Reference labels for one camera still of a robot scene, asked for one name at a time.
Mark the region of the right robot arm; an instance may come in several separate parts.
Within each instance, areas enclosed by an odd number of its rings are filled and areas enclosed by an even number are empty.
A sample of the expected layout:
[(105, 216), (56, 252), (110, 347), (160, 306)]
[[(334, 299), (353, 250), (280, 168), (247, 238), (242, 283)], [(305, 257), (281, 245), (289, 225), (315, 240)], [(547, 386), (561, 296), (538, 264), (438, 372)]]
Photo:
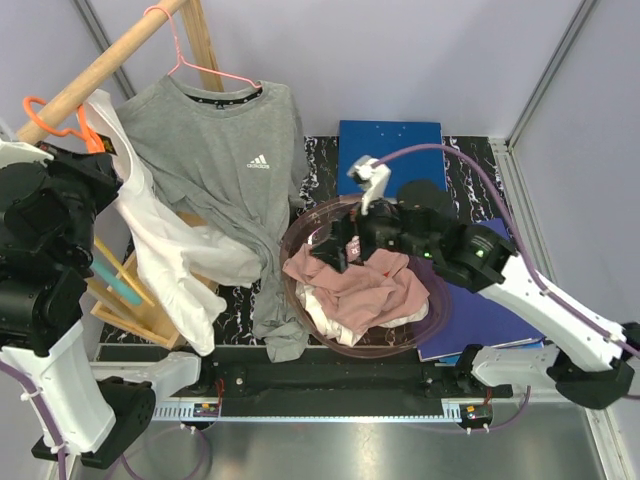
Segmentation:
[(393, 202), (366, 191), (311, 253), (343, 273), (351, 265), (352, 239), (359, 241), (361, 260), (387, 250), (430, 261), (446, 282), (506, 308), (549, 339), (538, 350), (467, 346), (453, 374), (463, 395), (502, 385), (554, 388), (589, 409), (604, 409), (628, 395), (638, 324), (609, 321), (540, 277), (511, 241), (462, 222), (450, 196), (433, 182), (409, 182)]

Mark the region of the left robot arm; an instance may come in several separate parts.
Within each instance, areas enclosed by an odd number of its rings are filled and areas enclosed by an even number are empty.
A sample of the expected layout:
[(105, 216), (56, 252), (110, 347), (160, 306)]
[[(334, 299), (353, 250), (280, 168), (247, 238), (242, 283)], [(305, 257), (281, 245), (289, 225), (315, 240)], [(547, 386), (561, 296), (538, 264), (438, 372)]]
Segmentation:
[(147, 429), (156, 404), (215, 386), (187, 351), (125, 377), (97, 379), (83, 341), (80, 301), (93, 261), (94, 222), (121, 182), (106, 153), (60, 151), (1, 170), (1, 369), (40, 421), (32, 453), (105, 470)]

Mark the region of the teal plastic hanger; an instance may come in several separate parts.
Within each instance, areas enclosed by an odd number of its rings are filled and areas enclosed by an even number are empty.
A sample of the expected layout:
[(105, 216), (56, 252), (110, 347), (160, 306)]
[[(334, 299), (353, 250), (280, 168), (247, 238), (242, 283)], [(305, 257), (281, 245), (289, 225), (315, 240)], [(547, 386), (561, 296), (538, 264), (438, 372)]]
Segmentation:
[(131, 287), (118, 279), (99, 260), (94, 259), (91, 268), (102, 280), (104, 280), (116, 293), (132, 305), (141, 305), (142, 298)]

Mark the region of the yellow plastic hanger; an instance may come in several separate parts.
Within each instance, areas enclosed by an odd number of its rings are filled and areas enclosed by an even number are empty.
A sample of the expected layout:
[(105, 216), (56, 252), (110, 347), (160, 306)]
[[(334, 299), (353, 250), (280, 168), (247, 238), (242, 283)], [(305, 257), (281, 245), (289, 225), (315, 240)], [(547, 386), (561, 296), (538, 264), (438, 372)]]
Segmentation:
[(102, 255), (111, 263), (111, 265), (116, 269), (116, 271), (121, 275), (121, 278), (126, 281), (129, 288), (132, 291), (136, 292), (136, 295), (141, 298), (141, 301), (144, 301), (147, 304), (154, 306), (155, 302), (146, 293), (146, 290), (143, 288), (143, 286), (126, 270), (124, 265), (120, 263), (120, 261), (115, 257), (115, 255), (111, 252), (111, 250), (104, 244), (104, 242), (99, 237), (94, 238), (94, 245), (102, 253)]

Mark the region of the white t shirt red print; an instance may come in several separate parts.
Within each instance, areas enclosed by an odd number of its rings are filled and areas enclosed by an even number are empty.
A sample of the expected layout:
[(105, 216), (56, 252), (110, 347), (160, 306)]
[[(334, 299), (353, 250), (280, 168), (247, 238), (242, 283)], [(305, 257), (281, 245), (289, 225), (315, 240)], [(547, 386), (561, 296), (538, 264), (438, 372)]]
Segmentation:
[(346, 296), (345, 313), (329, 315), (330, 300), (340, 297), (324, 296), (327, 306), (317, 297), (318, 288), (298, 283), (296, 295), (310, 316), (319, 333), (339, 344), (354, 347), (372, 328), (392, 329), (423, 320), (429, 313), (429, 292), (420, 281), (412, 281), (409, 287), (399, 287), (402, 304), (391, 300), (388, 293), (380, 303), (385, 288), (377, 287), (356, 291)]

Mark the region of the white t shirt blue graphic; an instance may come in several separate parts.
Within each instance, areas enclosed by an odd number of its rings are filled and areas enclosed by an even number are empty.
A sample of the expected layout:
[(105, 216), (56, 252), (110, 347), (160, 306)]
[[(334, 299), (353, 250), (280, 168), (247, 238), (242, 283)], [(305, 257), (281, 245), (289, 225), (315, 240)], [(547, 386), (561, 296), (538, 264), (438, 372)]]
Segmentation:
[(88, 125), (114, 144), (112, 164), (122, 180), (114, 205), (131, 232), (139, 278), (191, 347), (211, 354), (214, 321), (227, 303), (197, 277), (248, 287), (260, 276), (259, 257), (216, 228), (188, 225), (161, 203), (108, 92), (94, 91), (83, 107)]

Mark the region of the pink t shirt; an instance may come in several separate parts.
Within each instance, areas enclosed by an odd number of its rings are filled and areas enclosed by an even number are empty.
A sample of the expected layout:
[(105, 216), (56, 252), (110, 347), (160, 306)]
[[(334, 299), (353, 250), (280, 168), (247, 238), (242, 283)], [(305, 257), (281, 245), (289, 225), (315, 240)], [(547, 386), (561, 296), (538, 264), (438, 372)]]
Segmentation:
[(408, 263), (404, 254), (378, 249), (364, 264), (350, 264), (339, 273), (305, 245), (284, 262), (283, 272), (307, 289), (328, 319), (363, 334), (392, 320), (427, 314), (430, 292)]

